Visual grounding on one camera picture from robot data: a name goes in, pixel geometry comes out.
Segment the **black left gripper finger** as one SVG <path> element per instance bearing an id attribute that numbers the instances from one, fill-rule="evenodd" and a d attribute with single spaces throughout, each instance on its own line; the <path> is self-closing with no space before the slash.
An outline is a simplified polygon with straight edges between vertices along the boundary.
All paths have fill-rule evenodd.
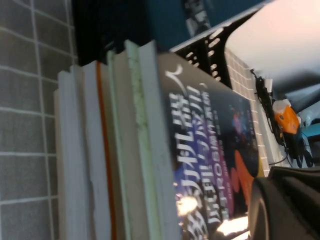
<path id="1" fill-rule="evenodd" d="M 320 168 L 274 166 L 253 180 L 249 204 L 252 240 L 320 238 Z"/>

